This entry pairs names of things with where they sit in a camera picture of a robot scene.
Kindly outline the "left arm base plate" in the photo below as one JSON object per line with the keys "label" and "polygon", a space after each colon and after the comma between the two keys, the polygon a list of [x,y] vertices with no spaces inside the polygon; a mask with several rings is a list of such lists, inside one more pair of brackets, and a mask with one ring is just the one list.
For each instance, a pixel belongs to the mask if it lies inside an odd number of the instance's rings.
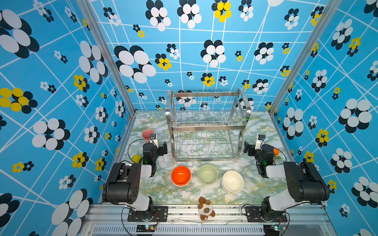
{"label": "left arm base plate", "polygon": [[168,206],[149,207],[146,211],[135,211],[130,209],[128,222],[166,222],[168,217]]}

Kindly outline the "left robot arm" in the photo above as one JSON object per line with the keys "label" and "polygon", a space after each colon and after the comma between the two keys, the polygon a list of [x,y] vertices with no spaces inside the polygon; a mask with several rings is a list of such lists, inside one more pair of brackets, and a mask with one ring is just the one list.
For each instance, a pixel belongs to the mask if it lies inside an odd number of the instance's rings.
{"label": "left robot arm", "polygon": [[150,141],[143,145],[141,163],[127,164],[124,161],[112,166],[104,185],[102,201],[114,205],[125,205],[138,214],[152,215],[154,203],[151,197],[139,193],[140,179],[151,178],[157,170],[157,159],[167,154],[167,143],[158,147]]}

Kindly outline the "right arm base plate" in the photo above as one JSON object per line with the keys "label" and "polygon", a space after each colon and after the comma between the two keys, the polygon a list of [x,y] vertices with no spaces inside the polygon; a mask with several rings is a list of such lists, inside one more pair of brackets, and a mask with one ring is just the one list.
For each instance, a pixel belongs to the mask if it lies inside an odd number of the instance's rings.
{"label": "right arm base plate", "polygon": [[273,211],[270,209],[261,209],[260,206],[246,206],[242,212],[246,215],[248,222],[255,223],[280,223],[288,222],[284,211]]}

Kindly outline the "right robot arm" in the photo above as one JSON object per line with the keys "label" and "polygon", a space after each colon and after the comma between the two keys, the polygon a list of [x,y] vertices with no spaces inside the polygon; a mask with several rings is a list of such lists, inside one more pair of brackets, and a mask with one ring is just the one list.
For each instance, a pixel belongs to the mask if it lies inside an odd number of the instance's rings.
{"label": "right robot arm", "polygon": [[312,162],[284,161],[276,164],[274,159],[280,151],[271,145],[245,142],[244,153],[256,160],[262,178],[286,181],[286,189],[264,198],[260,212],[265,219],[284,213],[287,209],[305,203],[319,203],[330,197],[328,185]]}

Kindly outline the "light green bowl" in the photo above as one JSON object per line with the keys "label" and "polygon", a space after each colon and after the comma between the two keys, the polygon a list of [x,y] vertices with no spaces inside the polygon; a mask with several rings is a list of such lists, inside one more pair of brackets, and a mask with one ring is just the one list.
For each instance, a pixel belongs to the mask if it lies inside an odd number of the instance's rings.
{"label": "light green bowl", "polygon": [[206,185],[214,184],[218,179],[217,169],[209,164],[201,166],[198,170],[197,175],[200,182]]}

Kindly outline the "cream bowl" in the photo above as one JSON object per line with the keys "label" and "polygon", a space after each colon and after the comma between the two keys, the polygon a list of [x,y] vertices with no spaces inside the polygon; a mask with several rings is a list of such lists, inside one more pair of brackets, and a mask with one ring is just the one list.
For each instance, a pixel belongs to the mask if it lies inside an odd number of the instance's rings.
{"label": "cream bowl", "polygon": [[243,177],[236,171],[227,171],[224,173],[222,181],[224,182],[226,188],[230,191],[235,191],[238,185],[244,186]]}
{"label": "cream bowl", "polygon": [[229,189],[226,188],[226,186],[225,186],[225,184],[224,184],[223,181],[221,182],[221,185],[222,185],[223,189],[224,189],[227,193],[229,193],[229,194],[238,194],[238,193],[240,193],[240,192],[243,190],[243,188],[244,188],[243,185],[241,185],[241,186],[238,185],[238,186],[237,186],[237,189],[236,189],[235,191],[230,191]]}

